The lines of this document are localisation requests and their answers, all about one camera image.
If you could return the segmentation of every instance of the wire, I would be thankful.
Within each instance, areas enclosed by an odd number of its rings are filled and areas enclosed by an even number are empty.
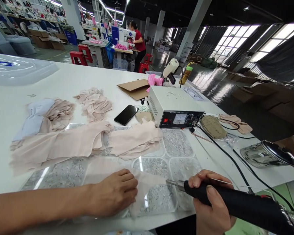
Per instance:
[[[276,190],[274,190],[272,187],[270,187],[269,185],[267,185],[265,182],[263,182],[259,177],[258,175],[256,175],[256,173],[253,171],[253,169],[249,166],[249,164],[245,161],[244,158],[242,158],[234,149],[233,149],[233,152],[245,163],[245,165],[249,168],[249,170],[252,172],[252,174],[260,181],[262,182],[265,186],[267,186],[269,189],[271,189],[274,193],[276,193],[280,198],[282,198],[286,203],[287,205],[290,207],[290,209],[292,211],[294,211],[294,208],[292,207],[291,203],[285,199],[285,197],[283,197],[280,193],[278,193]]]
[[[223,148],[221,148],[220,147],[220,145],[218,145],[217,143],[216,143],[216,141],[201,127],[201,126],[199,126],[198,125],[198,128],[199,129],[201,129],[210,139],[211,139],[211,141],[219,148],[219,149],[221,149],[221,151],[222,152],[224,152],[231,160],[232,160],[232,162],[235,164],[235,166],[236,166],[236,168],[238,169],[238,171],[239,171],[239,173],[241,174],[241,176],[242,176],[242,178],[243,178],[243,180],[244,180],[244,182],[245,182],[245,184],[247,185],[247,186],[249,186],[249,188],[248,188],[248,190],[249,190],[249,192],[250,193],[254,193],[253,192],[253,190],[250,188],[250,185],[249,185],[249,183],[248,183],[248,181],[247,181],[247,179],[245,178],[245,176],[244,176],[244,174],[243,174],[243,172],[241,171],[241,169],[240,169],[240,167],[238,166],[238,164],[236,163],[236,161],[231,157],[231,155],[230,154],[228,154]]]

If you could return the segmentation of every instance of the red stool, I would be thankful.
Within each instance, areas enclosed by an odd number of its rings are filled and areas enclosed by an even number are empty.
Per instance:
[[[90,52],[88,46],[86,46],[86,45],[82,45],[82,44],[79,44],[79,45],[78,45],[78,51],[79,51],[79,52],[83,52],[83,50],[86,52],[86,55],[84,54],[85,59],[87,59],[89,62],[92,63],[93,60],[92,60],[91,52]]]
[[[71,51],[70,56],[71,56],[72,64],[88,66],[83,52]]]
[[[145,73],[146,71],[149,71],[149,65],[147,63],[140,63],[139,72]]]
[[[153,55],[146,54],[145,55],[145,63],[152,64],[153,63]]]

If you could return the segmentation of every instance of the red shirt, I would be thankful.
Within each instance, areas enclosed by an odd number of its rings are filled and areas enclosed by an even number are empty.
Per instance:
[[[136,35],[135,35],[135,41],[138,40],[138,39],[140,39],[140,38],[143,39],[143,37],[141,36],[141,33],[138,31],[138,29],[135,30],[135,33],[136,33]],[[144,39],[143,39],[143,42],[142,43],[135,43],[135,47],[139,51],[146,50]]]

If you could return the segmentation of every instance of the stainless steel pot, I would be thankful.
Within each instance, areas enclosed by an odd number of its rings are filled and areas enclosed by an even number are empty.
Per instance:
[[[294,156],[291,150],[263,140],[258,144],[240,150],[241,155],[251,165],[257,168],[294,165]]]

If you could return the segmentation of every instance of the control box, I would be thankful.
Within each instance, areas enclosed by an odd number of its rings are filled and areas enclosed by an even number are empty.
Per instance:
[[[191,127],[204,114],[197,101],[182,88],[151,86],[147,100],[160,128]]]

